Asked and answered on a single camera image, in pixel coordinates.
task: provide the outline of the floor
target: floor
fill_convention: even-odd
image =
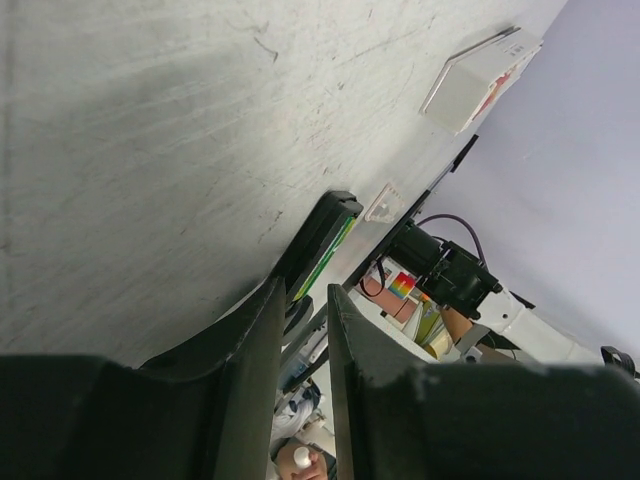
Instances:
[[[138,365],[274,264],[327,189],[410,204],[473,133],[442,64],[562,0],[0,0],[0,349]],[[359,224],[314,288],[388,226]]]

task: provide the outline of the white cap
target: white cap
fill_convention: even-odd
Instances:
[[[293,452],[293,461],[296,462],[298,468],[309,468],[311,466],[309,449],[307,447],[296,448]]]

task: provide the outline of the cable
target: cable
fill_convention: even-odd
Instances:
[[[478,234],[473,229],[473,227],[469,224],[469,222],[467,222],[464,218],[461,218],[457,215],[453,215],[451,213],[440,213],[438,215],[431,215],[430,217],[420,220],[418,223],[416,223],[416,226],[420,227],[427,222],[430,222],[432,220],[438,220],[440,218],[455,220],[456,222],[462,224],[469,231],[469,233],[471,234],[471,238],[473,239],[473,243],[476,246],[476,250],[478,251],[478,257],[480,258],[480,260],[482,260],[482,263],[484,263],[484,266],[486,267],[487,259],[484,256],[484,250],[482,250],[482,245],[480,245],[480,239],[478,238]]]
[[[364,294],[367,297],[370,297],[370,298],[377,297],[384,291],[384,288],[385,288],[384,283],[385,283],[386,276],[384,274],[384,267],[382,266],[382,260],[380,259],[376,260],[376,267],[378,267],[378,273],[380,274],[380,290],[377,293],[372,295],[369,292],[367,292],[367,289],[364,288],[364,279],[360,279],[360,289],[364,292]]]

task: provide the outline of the scratched table surface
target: scratched table surface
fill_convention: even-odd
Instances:
[[[563,0],[0,0],[0,351],[129,365],[264,277],[323,192],[412,203],[446,59]],[[388,231],[359,223],[313,289]]]

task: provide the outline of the white box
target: white box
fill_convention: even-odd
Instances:
[[[542,48],[542,39],[512,29],[447,61],[421,112],[453,133],[493,105]]]

